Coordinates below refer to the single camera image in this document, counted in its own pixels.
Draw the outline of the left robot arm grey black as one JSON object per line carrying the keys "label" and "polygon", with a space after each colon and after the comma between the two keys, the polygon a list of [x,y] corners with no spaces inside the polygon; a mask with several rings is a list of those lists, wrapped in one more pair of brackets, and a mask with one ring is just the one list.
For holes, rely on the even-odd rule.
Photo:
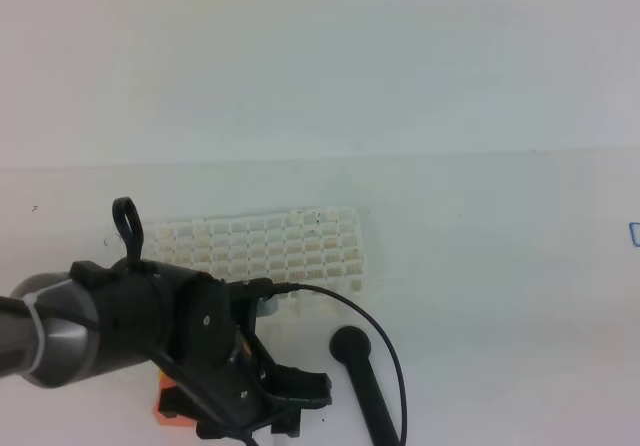
{"label": "left robot arm grey black", "polygon": [[34,275],[2,299],[3,375],[58,388],[149,361],[169,379],[162,417],[246,444],[263,427],[297,436],[303,411],[329,405],[326,375],[276,363],[257,337],[262,302],[276,293],[270,279],[228,283],[146,260],[133,201],[116,199],[112,215],[121,260]]}

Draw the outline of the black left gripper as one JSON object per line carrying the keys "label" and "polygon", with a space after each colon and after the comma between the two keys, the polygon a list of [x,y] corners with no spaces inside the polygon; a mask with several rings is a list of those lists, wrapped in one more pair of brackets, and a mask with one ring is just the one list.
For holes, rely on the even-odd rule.
{"label": "black left gripper", "polygon": [[[274,295],[274,283],[258,278],[227,283],[208,273],[160,264],[158,274],[172,291],[172,331],[160,385],[176,384],[191,400],[189,416],[204,439],[250,439],[272,416],[259,373],[270,358],[255,334],[256,306]],[[282,404],[272,435],[298,438],[302,409],[332,403],[326,373],[276,364],[267,369],[264,389]]]}

